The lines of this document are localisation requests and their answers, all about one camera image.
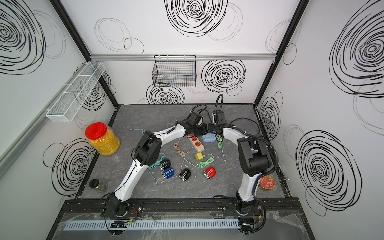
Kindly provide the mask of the beige power strip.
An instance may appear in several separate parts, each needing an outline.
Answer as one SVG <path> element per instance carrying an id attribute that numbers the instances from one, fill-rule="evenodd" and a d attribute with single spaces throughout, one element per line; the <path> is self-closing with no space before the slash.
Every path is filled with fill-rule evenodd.
<path id="1" fill-rule="evenodd" d="M 198 153 L 202 153 L 204 151 L 205 148 L 203 144 L 200 142 L 200 140 L 198 139 L 198 137 L 194 136 L 194 134 L 189 134 L 188 139 L 190 140 L 193 147 Z"/>

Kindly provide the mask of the yellow USB charger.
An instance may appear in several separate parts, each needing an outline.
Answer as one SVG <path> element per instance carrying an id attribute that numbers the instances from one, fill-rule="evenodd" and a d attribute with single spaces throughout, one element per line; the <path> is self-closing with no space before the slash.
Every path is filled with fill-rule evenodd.
<path id="1" fill-rule="evenodd" d="M 195 159 L 196 159 L 196 161 L 201 161 L 204 159 L 204 155 L 202 153 L 196 153 Z"/>

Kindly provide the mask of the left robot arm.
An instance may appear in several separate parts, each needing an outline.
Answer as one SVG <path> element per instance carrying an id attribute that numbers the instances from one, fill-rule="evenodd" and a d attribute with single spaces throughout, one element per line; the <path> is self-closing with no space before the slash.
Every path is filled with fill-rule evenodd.
<path id="1" fill-rule="evenodd" d="M 105 210 L 112 211 L 117 217 L 123 217 L 129 211 L 128 201 L 133 190 L 144 172 L 157 162 L 161 147 L 173 140 L 189 134 L 207 131 L 203 125 L 203 117 L 199 113 L 190 112 L 183 120 L 177 121 L 175 126 L 158 132 L 147 131 L 136 144 L 133 152 L 132 164 L 118 187 L 108 195 Z"/>

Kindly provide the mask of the clear jar of yellow flakes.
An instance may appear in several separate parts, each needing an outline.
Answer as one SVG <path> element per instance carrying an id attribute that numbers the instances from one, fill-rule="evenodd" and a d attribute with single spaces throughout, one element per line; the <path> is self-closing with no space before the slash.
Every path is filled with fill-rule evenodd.
<path id="1" fill-rule="evenodd" d="M 101 122 L 89 125 L 85 130 L 85 136 L 89 144 L 103 156 L 114 154 L 121 145 L 111 128 Z"/>

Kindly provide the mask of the red round tin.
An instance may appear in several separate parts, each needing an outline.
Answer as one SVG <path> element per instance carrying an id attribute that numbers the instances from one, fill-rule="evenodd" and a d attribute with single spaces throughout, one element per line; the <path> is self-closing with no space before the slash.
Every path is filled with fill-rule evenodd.
<path id="1" fill-rule="evenodd" d="M 275 177 L 272 174 L 264 176 L 259 181 L 259 187 L 264 190 L 272 190 L 276 186 Z"/>

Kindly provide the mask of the blue power strip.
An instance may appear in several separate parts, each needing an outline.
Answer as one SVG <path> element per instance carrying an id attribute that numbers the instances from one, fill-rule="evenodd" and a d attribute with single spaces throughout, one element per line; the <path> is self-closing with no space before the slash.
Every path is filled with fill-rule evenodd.
<path id="1" fill-rule="evenodd" d="M 217 141 L 216 134 L 205 134 L 202 136 L 204 143 L 214 143 Z"/>

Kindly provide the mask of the right black corner post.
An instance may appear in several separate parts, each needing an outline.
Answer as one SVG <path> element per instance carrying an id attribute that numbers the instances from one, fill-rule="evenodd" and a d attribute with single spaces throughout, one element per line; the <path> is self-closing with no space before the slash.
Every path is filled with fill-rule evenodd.
<path id="1" fill-rule="evenodd" d="M 294 15 L 293 17 L 291 18 L 291 21 L 288 25 L 288 28 L 284 34 L 284 37 L 282 39 L 282 42 L 280 43 L 279 45 L 279 48 L 277 50 L 277 53 L 276 53 L 276 58 L 275 58 L 275 61 L 271 64 L 268 72 L 267 72 L 267 75 L 263 81 L 263 84 L 258 92 L 258 95 L 254 101 L 254 104 L 253 106 L 254 107 L 257 107 L 261 100 L 262 100 L 262 97 L 264 95 L 264 93 L 266 92 L 271 80 L 272 80 L 272 77 L 275 73 L 275 71 L 277 70 L 278 68 L 278 65 L 281 61 L 281 59 L 283 58 L 283 55 L 284 55 L 284 52 L 287 48 L 287 46 L 289 45 L 289 42 L 292 38 L 292 36 L 294 35 L 295 33 L 295 30 L 297 29 L 297 26 L 308 6 L 308 4 L 310 3 L 310 0 L 301 0 L 299 1 L 299 4 L 294 12 Z"/>

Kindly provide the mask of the small dark glass jar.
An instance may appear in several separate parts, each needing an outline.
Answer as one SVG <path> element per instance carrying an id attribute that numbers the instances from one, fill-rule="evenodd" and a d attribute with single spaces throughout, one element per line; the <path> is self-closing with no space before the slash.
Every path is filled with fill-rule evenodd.
<path id="1" fill-rule="evenodd" d="M 108 185 L 98 179 L 92 179 L 88 183 L 89 187 L 99 193 L 106 193 Z"/>

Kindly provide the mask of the black corner frame post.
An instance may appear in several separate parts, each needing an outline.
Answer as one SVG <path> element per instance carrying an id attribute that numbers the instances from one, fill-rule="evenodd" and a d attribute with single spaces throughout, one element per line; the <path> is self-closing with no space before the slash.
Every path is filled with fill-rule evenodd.
<path id="1" fill-rule="evenodd" d="M 81 55 L 85 59 L 86 62 L 91 61 L 91 53 L 88 50 L 88 47 L 86 46 L 85 42 L 81 38 L 79 32 L 77 31 L 75 25 L 73 24 L 70 16 L 68 15 L 67 11 L 65 10 L 63 4 L 59 0 L 49 0 L 51 5 L 53 6 L 54 10 L 58 14 L 59 18 L 61 19 L 62 23 L 64 24 L 65 28 L 69 32 L 72 40 L 74 41 L 75 45 L 77 46 L 78 50 L 80 51 Z M 119 107 L 119 104 L 112 93 L 110 87 L 108 86 L 106 82 L 105 77 L 101 77 L 99 80 L 104 92 L 106 93 L 108 99 L 112 103 L 113 107 L 117 109 Z"/>

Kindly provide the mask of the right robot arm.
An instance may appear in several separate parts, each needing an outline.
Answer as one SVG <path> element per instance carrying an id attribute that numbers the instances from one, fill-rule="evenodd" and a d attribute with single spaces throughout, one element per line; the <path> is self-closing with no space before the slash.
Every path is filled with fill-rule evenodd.
<path id="1" fill-rule="evenodd" d="M 237 195 L 243 203 L 255 200 L 261 178 L 273 173 L 278 166 L 279 157 L 275 148 L 263 137 L 229 125 L 223 111 L 213 111 L 213 122 L 208 130 L 238 147 L 239 163 L 244 174 Z"/>

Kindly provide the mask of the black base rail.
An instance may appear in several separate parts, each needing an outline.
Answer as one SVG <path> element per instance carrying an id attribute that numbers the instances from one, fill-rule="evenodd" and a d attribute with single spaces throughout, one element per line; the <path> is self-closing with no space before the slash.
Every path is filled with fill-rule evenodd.
<path id="1" fill-rule="evenodd" d="M 298 198 L 261 198 L 241 204 L 235 198 L 213 197 L 198 199 L 129 199 L 119 202 L 108 199 L 79 199 L 65 201 L 60 215 L 66 213 L 100 213 L 108 218 L 143 217 L 150 213 L 210 212 L 224 216 L 250 214 L 264 206 L 267 210 L 298 210 Z"/>

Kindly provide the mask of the aluminium wall rail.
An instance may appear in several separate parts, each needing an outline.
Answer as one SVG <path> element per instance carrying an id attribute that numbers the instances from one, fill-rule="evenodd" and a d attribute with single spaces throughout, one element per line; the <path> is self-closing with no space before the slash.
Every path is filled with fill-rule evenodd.
<path id="1" fill-rule="evenodd" d="M 276 54 L 105 54 L 91 55 L 92 61 L 274 61 Z"/>

